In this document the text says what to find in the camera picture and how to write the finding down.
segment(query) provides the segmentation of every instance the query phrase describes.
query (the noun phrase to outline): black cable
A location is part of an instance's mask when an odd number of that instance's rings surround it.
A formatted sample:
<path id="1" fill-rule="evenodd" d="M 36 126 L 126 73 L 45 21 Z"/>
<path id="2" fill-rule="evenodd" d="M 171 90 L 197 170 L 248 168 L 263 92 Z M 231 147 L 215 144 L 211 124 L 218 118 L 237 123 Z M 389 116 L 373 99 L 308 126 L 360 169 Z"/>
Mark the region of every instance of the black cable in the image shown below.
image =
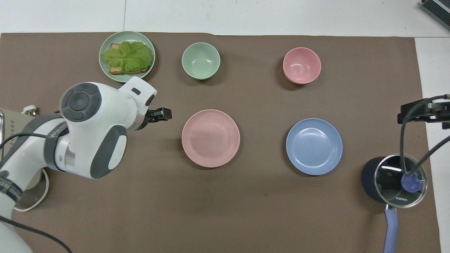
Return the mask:
<path id="1" fill-rule="evenodd" d="M 414 174 L 420 166 L 430 157 L 436 150 L 438 150 L 440 147 L 442 147 L 445 143 L 450 141 L 450 136 L 447 136 L 445 139 L 441 140 L 438 144 L 436 144 L 430 151 L 428 151 L 418 162 L 414 167 L 411 169 L 409 174 Z"/>
<path id="2" fill-rule="evenodd" d="M 16 137 L 21 137 L 21 136 L 34 136 L 34 137 L 41 137 L 41 138 L 46 138 L 46 135 L 42 135 L 42 134 L 36 134 L 36 133 L 18 133 L 15 135 L 11 135 L 10 137 L 6 138 L 2 144 L 0 144 L 0 149 L 3 148 L 3 146 L 10 140 L 16 138 Z"/>
<path id="3" fill-rule="evenodd" d="M 21 136 L 34 136 L 34 137 L 41 137 L 41 138 L 46 138 L 47 137 L 46 135 L 36 134 L 36 133 L 18 133 L 18 134 L 14 134 L 14 135 L 11 135 L 10 137 L 6 138 L 3 141 L 3 143 L 0 144 L 0 149 L 3 148 L 3 146 L 8 141 L 12 140 L 15 137 L 21 137 Z M 45 233 L 44 231 L 41 231 L 41 230 L 38 230 L 38 229 L 35 229 L 35 228 L 32 228 L 32 227 L 29 227 L 27 225 L 24 225 L 24 224 L 12 221 L 12 220 L 10 220 L 8 218 L 5 218 L 5 217 L 3 217 L 1 215 L 0 215 L 0 221 L 4 221 L 4 222 L 6 222 L 8 224 L 11 224 L 13 226 L 16 226 L 16 227 L 19 227 L 19 228 L 22 228 L 22 229 L 25 229 L 25 230 L 28 230 L 28 231 L 31 231 L 31 232 L 35 232 L 37 234 L 43 235 L 43 236 L 45 236 L 47 238 L 50 238 L 53 241 L 57 242 L 59 245 L 61 245 L 65 250 L 67 250 L 67 252 L 72 253 L 72 251 L 69 249 L 69 247 L 66 244 L 64 244 L 58 238 L 56 238 L 56 237 L 54 237 L 54 236 L 52 236 L 50 234 Z"/>
<path id="4" fill-rule="evenodd" d="M 31 231 L 31 232 L 43 235 L 43 236 L 45 236 L 47 238 L 50 238 L 53 241 L 57 242 L 59 245 L 61 245 L 65 250 L 67 250 L 67 252 L 72 253 L 72 251 L 69 249 L 69 247 L 66 244 L 64 244 L 61 240 L 59 240 L 58 238 L 56 238 L 56 237 L 54 237 L 54 236 L 52 236 L 50 234 L 45 233 L 44 231 L 41 231 L 41 230 L 38 230 L 38 229 L 35 229 L 35 228 L 32 228 L 32 227 L 29 227 L 27 225 L 24 225 L 24 224 L 12 221 L 12 220 L 10 220 L 8 218 L 5 218 L 5 217 L 3 217 L 1 215 L 0 215 L 0 221 L 6 222 L 6 223 L 11 224 L 13 226 L 20 227 L 22 229 L 25 229 L 25 230 L 28 230 L 28 231 Z"/>
<path id="5" fill-rule="evenodd" d="M 438 143 L 436 146 L 434 146 L 430 151 L 428 151 L 420 160 L 422 161 L 421 163 L 417 163 L 414 168 L 410 171 L 410 173 L 408 173 L 406 171 L 405 168 L 405 154 L 404 154 L 404 146 L 403 146 L 403 142 L 404 142 L 404 137 L 405 137 L 405 128 L 406 128 L 406 123 L 410 120 L 411 115 L 421 106 L 423 106 L 424 104 L 428 104 L 430 102 L 432 102 L 433 100 L 437 100 L 437 99 L 447 99 L 447 95 L 440 95 L 440 96 L 434 96 L 431 98 L 427 98 L 424 99 L 422 101 L 420 101 L 419 103 L 415 104 L 413 107 L 411 107 L 411 109 L 409 109 L 409 111 L 407 112 L 407 114 L 405 115 L 405 118 L 403 119 L 402 125 L 401 125 L 401 130 L 400 130 L 400 167 L 401 167 L 401 171 L 403 173 L 403 175 L 405 175 L 406 177 L 410 177 L 412 176 L 420 167 L 420 165 L 422 165 L 427 159 L 428 157 L 431 156 L 431 154 L 433 154 L 438 148 L 440 148 L 442 145 L 444 145 L 445 143 L 448 142 L 444 140 L 446 140 L 447 138 L 445 138 L 443 141 L 441 141 L 440 143 Z"/>

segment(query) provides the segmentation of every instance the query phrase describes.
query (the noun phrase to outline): bread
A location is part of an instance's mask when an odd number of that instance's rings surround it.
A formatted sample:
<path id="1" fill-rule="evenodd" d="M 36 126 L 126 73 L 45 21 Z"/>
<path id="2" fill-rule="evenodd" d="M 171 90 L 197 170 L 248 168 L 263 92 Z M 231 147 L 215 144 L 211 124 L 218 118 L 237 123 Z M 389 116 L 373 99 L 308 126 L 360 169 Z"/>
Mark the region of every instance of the bread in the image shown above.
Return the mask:
<path id="1" fill-rule="evenodd" d="M 116 44 L 116 43 L 111 43 L 111 48 L 115 48 L 115 49 L 119 49 L 119 45 L 120 44 Z M 127 75 L 132 75 L 132 74 L 140 74 L 140 73 L 145 73 L 149 70 L 150 66 L 146 67 L 146 68 L 141 68 L 141 69 L 136 69 L 134 71 L 128 71 L 128 72 L 123 72 L 122 68 L 119 67 L 111 67 L 109 66 L 109 72 L 112 75 L 123 75 L 123 74 L 127 74 Z"/>

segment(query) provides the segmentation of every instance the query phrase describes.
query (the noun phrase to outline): purple pot handle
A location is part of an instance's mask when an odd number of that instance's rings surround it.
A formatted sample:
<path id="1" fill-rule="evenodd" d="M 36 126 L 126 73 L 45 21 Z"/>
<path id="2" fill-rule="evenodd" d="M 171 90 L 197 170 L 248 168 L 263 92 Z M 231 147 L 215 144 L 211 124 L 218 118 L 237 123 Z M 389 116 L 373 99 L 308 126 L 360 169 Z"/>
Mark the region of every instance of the purple pot handle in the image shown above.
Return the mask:
<path id="1" fill-rule="evenodd" d="M 394 253 L 398 231 L 397 211 L 396 208 L 394 208 L 394 210 L 386 208 L 384 210 L 384 213 L 386 214 L 387 231 L 386 231 L 386 240 L 384 241 L 383 253 Z"/>

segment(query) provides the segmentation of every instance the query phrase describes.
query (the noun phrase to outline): green bowl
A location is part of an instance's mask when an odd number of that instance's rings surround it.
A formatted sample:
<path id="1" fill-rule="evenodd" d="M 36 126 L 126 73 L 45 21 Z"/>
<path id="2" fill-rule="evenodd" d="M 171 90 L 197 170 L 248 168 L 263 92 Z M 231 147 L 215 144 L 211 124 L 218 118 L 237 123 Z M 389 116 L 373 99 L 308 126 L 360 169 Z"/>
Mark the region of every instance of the green bowl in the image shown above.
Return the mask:
<path id="1" fill-rule="evenodd" d="M 120 44 L 124 41 L 128 41 L 130 43 L 133 43 L 134 41 L 140 41 L 146 44 L 148 48 L 150 48 L 150 52 L 152 53 L 152 62 L 150 63 L 150 67 L 148 68 L 147 72 L 134 75 L 127 75 L 127 74 L 112 75 L 111 73 L 109 73 L 109 65 L 106 64 L 105 61 L 103 61 L 101 54 L 106 52 L 106 50 L 111 47 L 111 43 Z M 132 77 L 143 78 L 150 72 L 150 70 L 152 70 L 153 65 L 155 64 L 155 48 L 153 47 L 153 44 L 150 42 L 150 40 L 141 33 L 132 31 L 117 32 L 111 35 L 108 39 L 106 39 L 105 42 L 103 42 L 102 46 L 100 47 L 99 63 L 103 72 L 113 80 L 119 82 L 128 82 L 128 80 L 130 80 Z"/>
<path id="2" fill-rule="evenodd" d="M 212 77 L 219 69 L 220 63 L 221 57 L 217 49 L 204 42 L 190 45 L 181 57 L 184 71 L 199 80 Z"/>

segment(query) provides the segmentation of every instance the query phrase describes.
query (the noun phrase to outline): blue plate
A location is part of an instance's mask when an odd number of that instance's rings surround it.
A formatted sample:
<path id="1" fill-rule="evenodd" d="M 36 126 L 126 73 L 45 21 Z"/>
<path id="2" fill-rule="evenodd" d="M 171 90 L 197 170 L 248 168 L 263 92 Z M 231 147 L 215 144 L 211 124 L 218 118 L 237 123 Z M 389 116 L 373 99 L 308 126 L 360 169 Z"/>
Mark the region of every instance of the blue plate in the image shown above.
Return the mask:
<path id="1" fill-rule="evenodd" d="M 330 123 L 307 118 L 289 131 L 286 151 L 298 170 L 309 175 L 322 175 L 333 170 L 341 160 L 342 139 Z"/>

